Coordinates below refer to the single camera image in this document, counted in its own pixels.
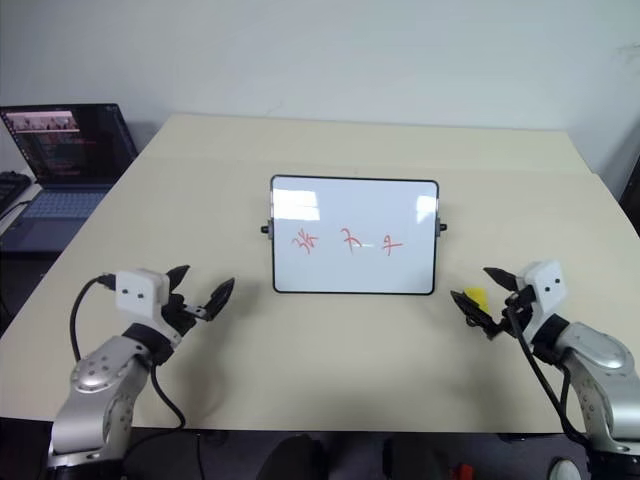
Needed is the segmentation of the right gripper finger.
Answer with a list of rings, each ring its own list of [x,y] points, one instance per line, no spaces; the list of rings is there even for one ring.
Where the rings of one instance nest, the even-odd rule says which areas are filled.
[[[497,267],[484,267],[483,271],[498,285],[508,291],[518,291],[517,276]]]
[[[468,326],[480,327],[483,331],[496,330],[493,318],[480,307],[478,302],[464,292],[451,291],[450,294],[454,303],[464,314]]]

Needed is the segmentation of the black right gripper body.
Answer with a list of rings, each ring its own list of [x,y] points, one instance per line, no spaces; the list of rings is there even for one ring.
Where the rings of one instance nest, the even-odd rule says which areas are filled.
[[[501,333],[507,333],[517,339],[524,333],[532,318],[532,304],[535,293],[531,286],[513,292],[505,300],[505,308],[498,323],[492,322],[490,332],[486,333],[489,340],[493,340]]]

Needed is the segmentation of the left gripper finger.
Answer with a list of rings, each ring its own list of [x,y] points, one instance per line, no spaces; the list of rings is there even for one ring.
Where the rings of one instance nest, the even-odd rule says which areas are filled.
[[[168,291],[172,293],[182,282],[187,272],[189,271],[189,265],[181,265],[174,267],[166,272],[166,276],[169,281]]]
[[[213,321],[228,303],[235,286],[235,279],[222,282],[211,294],[209,301],[202,307],[204,321]]]

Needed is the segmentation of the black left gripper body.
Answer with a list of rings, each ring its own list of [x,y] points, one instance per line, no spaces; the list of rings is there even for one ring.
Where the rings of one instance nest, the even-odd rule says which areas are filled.
[[[170,293],[167,303],[161,308],[161,315],[170,327],[170,341],[178,346],[198,322],[206,322],[208,313],[204,307],[185,303],[181,294]]]

